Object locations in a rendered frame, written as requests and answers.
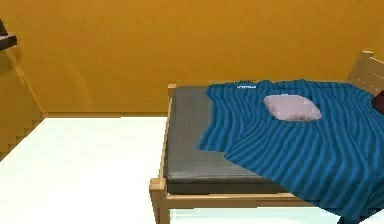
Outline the wooden bed with grey mattress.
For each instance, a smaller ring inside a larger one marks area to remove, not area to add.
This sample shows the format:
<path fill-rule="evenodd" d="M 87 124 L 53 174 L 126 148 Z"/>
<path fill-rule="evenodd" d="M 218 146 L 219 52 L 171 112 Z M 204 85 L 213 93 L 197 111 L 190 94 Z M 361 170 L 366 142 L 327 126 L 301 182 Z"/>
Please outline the wooden bed with grey mattress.
<path fill-rule="evenodd" d="M 346 82 L 372 94 L 384 90 L 384 62 L 359 54 Z M 172 209 L 314 206 L 277 183 L 238 166 L 223 153 L 198 149 L 211 121 L 203 86 L 169 85 L 169 109 L 159 174 L 150 182 L 156 224 L 170 224 Z"/>

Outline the pale pink pillow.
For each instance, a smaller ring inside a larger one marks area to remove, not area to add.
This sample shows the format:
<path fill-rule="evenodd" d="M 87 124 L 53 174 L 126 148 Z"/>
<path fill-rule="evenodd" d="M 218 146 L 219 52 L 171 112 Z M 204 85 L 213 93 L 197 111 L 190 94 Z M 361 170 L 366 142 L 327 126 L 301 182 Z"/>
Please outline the pale pink pillow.
<path fill-rule="evenodd" d="M 317 106 L 300 95 L 269 95 L 263 99 L 268 112 L 278 120 L 290 122 L 309 122 L 322 118 Z"/>

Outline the blue striped blanket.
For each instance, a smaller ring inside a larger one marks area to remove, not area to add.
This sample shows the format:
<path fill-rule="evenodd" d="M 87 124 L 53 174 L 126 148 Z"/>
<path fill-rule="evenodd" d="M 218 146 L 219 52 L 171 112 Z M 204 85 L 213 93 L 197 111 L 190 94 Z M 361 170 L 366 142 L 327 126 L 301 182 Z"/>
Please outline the blue striped blanket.
<path fill-rule="evenodd" d="M 317 121 L 275 118 L 263 100 L 299 95 Z M 384 115 L 373 96 L 349 83 L 306 80 L 213 84 L 211 121 L 198 149 L 282 186 L 296 197 L 359 224 L 384 210 Z"/>

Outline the dark red pillow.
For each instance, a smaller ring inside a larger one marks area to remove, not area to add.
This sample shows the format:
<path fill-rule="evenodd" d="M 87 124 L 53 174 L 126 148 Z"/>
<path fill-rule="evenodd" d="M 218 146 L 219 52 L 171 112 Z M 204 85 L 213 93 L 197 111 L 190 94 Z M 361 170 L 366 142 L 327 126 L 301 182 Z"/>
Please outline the dark red pillow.
<path fill-rule="evenodd" d="M 384 115 L 384 90 L 372 99 L 371 105 L 373 109 Z"/>

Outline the dark brown wall fixture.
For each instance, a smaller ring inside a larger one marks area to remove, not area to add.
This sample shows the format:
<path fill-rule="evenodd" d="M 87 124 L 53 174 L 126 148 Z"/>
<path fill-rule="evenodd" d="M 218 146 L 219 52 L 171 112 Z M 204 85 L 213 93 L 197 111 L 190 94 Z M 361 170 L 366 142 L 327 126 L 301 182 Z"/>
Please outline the dark brown wall fixture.
<path fill-rule="evenodd" d="M 17 45 L 17 37 L 7 32 L 0 19 L 0 51 Z"/>

